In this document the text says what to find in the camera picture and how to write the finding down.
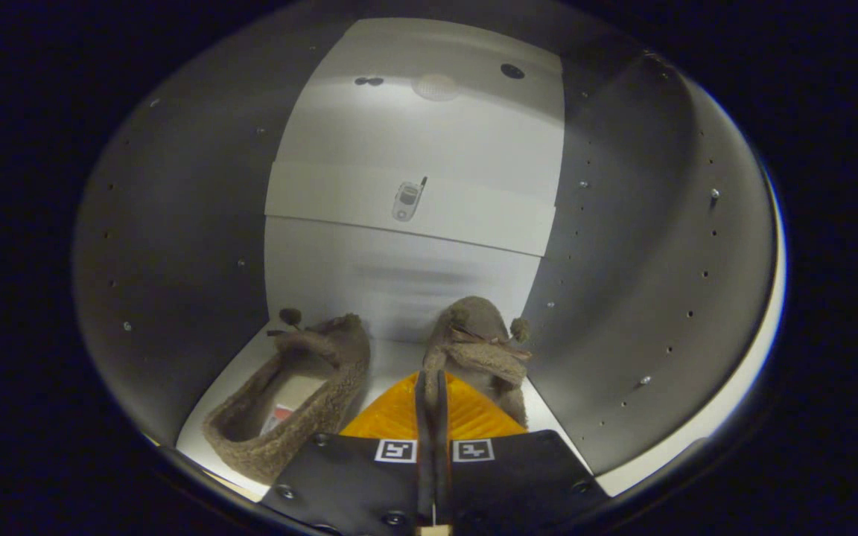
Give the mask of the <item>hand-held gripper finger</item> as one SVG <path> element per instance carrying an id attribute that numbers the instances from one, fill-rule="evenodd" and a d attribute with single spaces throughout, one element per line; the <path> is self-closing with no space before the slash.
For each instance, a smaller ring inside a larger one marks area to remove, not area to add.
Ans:
<path id="1" fill-rule="evenodd" d="M 306 532 L 416 535 L 433 519 L 425 374 L 410 374 L 340 433 L 317 432 L 261 501 Z"/>
<path id="2" fill-rule="evenodd" d="M 609 495 L 554 430 L 525 430 L 452 374 L 436 375 L 433 521 L 452 535 L 568 535 Z"/>

